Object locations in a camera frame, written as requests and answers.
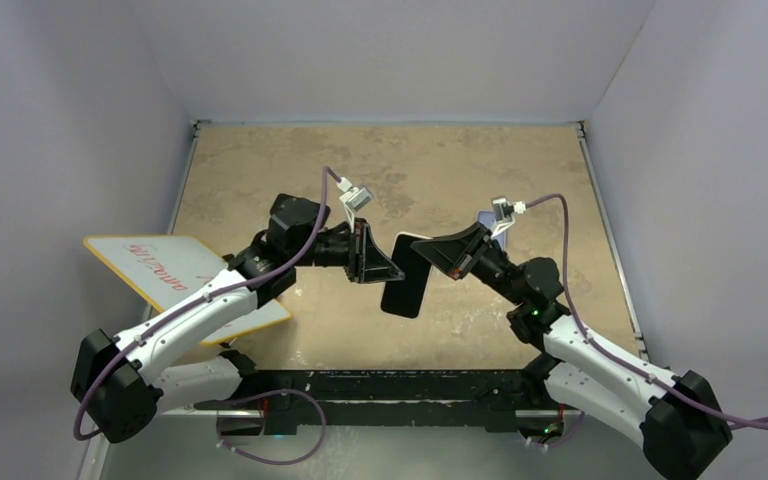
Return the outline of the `purple smartphone with black screen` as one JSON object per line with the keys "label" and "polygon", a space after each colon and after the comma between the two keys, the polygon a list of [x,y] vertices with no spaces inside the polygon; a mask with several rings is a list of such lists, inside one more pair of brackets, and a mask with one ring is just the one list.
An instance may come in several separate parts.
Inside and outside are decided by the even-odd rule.
{"label": "purple smartphone with black screen", "polygon": [[419,316],[431,272],[431,265],[411,250],[412,244],[394,243],[391,259],[404,271],[405,278],[386,282],[380,301],[384,313],[408,319]]}

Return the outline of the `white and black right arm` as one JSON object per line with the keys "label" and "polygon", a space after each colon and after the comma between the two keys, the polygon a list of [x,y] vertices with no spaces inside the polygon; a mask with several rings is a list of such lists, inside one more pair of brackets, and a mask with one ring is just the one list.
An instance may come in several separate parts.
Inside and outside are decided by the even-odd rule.
{"label": "white and black right arm", "polygon": [[553,259],[514,264],[480,223],[411,248],[449,278],[472,275],[514,304],[511,330],[540,352],[522,372],[529,404],[553,400],[594,417],[636,444],[666,479],[698,478],[732,441],[704,377],[655,366],[575,322],[558,299],[564,288]]}

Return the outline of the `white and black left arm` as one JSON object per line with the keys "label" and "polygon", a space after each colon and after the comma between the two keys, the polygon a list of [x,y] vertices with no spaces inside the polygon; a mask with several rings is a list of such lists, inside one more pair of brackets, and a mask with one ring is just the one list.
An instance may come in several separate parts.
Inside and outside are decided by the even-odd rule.
{"label": "white and black left arm", "polygon": [[364,186],[340,197],[346,221],[325,227],[324,200],[278,195],[266,229],[206,286],[157,317],[109,336],[97,329],[81,342],[70,391],[79,401],[73,424],[78,440],[90,417],[96,434],[111,443],[128,440],[165,406],[176,408],[189,376],[174,362],[220,327],[250,314],[296,282],[299,266],[340,267],[347,279],[372,284],[404,279],[404,272],[375,244],[358,211],[373,198]]}

